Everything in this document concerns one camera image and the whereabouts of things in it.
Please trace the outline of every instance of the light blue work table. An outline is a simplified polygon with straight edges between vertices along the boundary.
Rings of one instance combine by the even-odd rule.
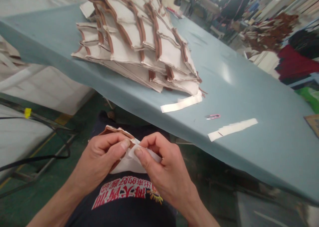
[[[226,164],[319,203],[319,139],[303,119],[313,112],[289,87],[192,21],[172,17],[189,42],[203,79],[201,88],[209,94],[199,104],[163,114],[161,105],[186,96],[175,91],[157,93],[103,66],[71,57],[81,40],[76,22],[86,22],[78,4],[3,18],[0,35],[19,50],[23,61],[54,66]],[[221,118],[206,120],[208,114]],[[207,136],[251,118],[258,124],[214,142]]]

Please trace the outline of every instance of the yellow tag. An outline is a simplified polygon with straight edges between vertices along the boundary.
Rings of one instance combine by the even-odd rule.
[[[31,116],[31,108],[26,108],[24,110],[24,117],[29,119],[30,116]]]

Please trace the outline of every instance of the right hand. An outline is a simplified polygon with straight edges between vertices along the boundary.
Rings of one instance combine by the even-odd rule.
[[[144,148],[138,148],[134,152],[163,199],[182,214],[186,211],[185,208],[200,200],[178,145],[172,144],[156,132],[144,137],[140,146],[163,157],[162,161],[157,163]]]

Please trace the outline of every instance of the red fabric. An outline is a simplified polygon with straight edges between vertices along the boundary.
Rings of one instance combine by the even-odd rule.
[[[280,58],[280,80],[286,78],[298,78],[307,76],[313,72],[319,72],[319,63],[300,55],[290,45],[285,46],[278,54]]]

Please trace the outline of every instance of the brown fabric pile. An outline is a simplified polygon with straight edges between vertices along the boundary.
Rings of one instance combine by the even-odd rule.
[[[72,56],[99,63],[141,85],[198,95],[201,79],[187,41],[160,0],[89,0],[96,23],[77,23],[82,35]]]
[[[243,41],[248,43],[253,50],[278,53],[281,43],[292,32],[297,20],[298,15],[281,13],[271,21],[264,21],[249,27],[241,32],[241,37],[244,37]]]

